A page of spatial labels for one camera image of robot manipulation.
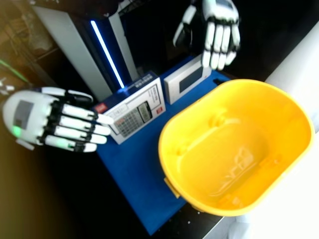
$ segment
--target blue surface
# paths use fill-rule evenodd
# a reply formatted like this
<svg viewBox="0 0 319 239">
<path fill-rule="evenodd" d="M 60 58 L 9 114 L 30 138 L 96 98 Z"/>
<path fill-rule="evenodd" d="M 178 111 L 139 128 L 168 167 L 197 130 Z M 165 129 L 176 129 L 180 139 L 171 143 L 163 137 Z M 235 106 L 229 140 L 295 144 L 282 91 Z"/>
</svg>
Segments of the blue surface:
<svg viewBox="0 0 319 239">
<path fill-rule="evenodd" d="M 161 79 L 190 59 L 187 58 L 170 69 Z M 165 175 L 158 156 L 160 132 L 170 118 L 215 88 L 215 78 L 228 80 L 220 73 L 212 72 L 211 76 L 173 105 L 166 104 L 165 113 L 121 145 L 117 145 L 109 137 L 108 143 L 99 145 L 97 149 L 102 161 L 150 235 L 186 203 L 182 198 L 176 199 L 163 180 Z"/>
</svg>

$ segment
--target red logo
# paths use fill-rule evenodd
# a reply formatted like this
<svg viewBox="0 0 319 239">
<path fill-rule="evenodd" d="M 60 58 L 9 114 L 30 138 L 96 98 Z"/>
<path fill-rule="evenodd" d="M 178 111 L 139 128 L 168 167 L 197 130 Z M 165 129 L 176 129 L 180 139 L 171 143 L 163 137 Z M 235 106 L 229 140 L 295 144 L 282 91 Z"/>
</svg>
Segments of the red logo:
<svg viewBox="0 0 319 239">
<path fill-rule="evenodd" d="M 108 107 L 104 103 L 100 103 L 99 105 L 95 106 L 94 109 L 97 113 L 101 114 L 104 113 Z"/>
<path fill-rule="evenodd" d="M 161 106 L 161 107 L 159 107 L 159 108 L 156 110 L 156 113 L 159 114 L 159 113 L 161 113 L 162 111 L 163 111 L 163 108 L 162 108 L 162 106 Z"/>
</svg>

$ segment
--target led light strip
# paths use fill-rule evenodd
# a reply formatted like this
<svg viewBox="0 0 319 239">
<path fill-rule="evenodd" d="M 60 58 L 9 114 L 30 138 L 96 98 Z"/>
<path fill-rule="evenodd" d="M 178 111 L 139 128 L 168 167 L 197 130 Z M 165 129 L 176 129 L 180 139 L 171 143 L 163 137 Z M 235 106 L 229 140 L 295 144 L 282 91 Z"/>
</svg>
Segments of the led light strip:
<svg viewBox="0 0 319 239">
<path fill-rule="evenodd" d="M 93 29 L 95 31 L 96 36 L 99 39 L 99 42 L 100 42 L 100 44 L 101 44 L 101 46 L 102 46 L 102 48 L 104 50 L 104 53 L 105 53 L 106 57 L 108 58 L 108 60 L 109 60 L 109 62 L 111 64 L 111 67 L 112 67 L 112 69 L 114 71 L 114 74 L 115 74 L 116 78 L 118 79 L 118 82 L 120 83 L 121 88 L 123 89 L 124 88 L 124 84 L 122 82 L 122 79 L 121 79 L 121 77 L 119 75 L 118 70 L 116 69 L 116 67 L 114 65 L 114 62 L 113 62 L 113 60 L 111 58 L 111 55 L 110 55 L 108 49 L 106 48 L 105 42 L 104 42 L 104 40 L 102 38 L 102 35 L 101 35 L 100 31 L 99 31 L 99 28 L 96 25 L 95 21 L 91 21 L 91 25 L 92 25 L 92 27 L 93 27 Z"/>
</svg>

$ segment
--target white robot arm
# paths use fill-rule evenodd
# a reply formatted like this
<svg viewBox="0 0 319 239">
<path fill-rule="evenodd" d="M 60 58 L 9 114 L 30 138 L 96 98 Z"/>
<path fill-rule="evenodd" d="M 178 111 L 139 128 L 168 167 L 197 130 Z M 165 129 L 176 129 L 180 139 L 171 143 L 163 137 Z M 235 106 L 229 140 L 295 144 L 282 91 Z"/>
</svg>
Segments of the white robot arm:
<svg viewBox="0 0 319 239">
<path fill-rule="evenodd" d="M 18 142 L 93 152 L 106 143 L 112 118 L 86 110 L 93 98 L 85 93 L 44 87 L 11 95 L 3 105 L 3 121 Z"/>
<path fill-rule="evenodd" d="M 181 44 L 185 38 L 192 43 L 191 22 L 200 5 L 193 1 L 184 13 L 183 19 L 175 33 L 174 46 Z M 232 63 L 240 46 L 239 15 L 231 0 L 202 0 L 202 14 L 207 23 L 203 67 L 222 70 Z"/>
</svg>

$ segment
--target yellow basket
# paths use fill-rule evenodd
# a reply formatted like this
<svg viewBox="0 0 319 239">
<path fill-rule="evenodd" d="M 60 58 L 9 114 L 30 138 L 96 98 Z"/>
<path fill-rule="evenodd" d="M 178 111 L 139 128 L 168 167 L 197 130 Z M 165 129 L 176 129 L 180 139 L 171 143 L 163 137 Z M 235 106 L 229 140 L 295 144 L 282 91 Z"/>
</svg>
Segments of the yellow basket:
<svg viewBox="0 0 319 239">
<path fill-rule="evenodd" d="M 285 92 L 226 82 L 177 114 L 159 139 L 165 182 L 200 211 L 237 216 L 255 207 L 308 150 L 312 122 Z"/>
</svg>

